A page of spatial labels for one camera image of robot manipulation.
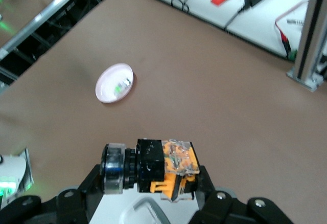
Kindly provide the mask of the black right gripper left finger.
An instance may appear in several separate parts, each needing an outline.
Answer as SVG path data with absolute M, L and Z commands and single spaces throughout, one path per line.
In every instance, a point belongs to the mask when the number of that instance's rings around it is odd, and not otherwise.
M 1 223 L 90 223 L 103 197 L 100 165 L 95 165 L 76 188 L 43 202 L 25 195 L 1 209 Z

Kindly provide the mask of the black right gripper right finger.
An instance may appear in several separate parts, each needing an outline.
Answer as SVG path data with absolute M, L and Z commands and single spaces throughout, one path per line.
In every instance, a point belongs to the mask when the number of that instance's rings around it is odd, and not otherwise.
M 195 191 L 199 210 L 189 223 L 293 223 L 270 199 L 252 197 L 242 203 L 227 191 L 216 190 L 206 168 L 199 168 Z

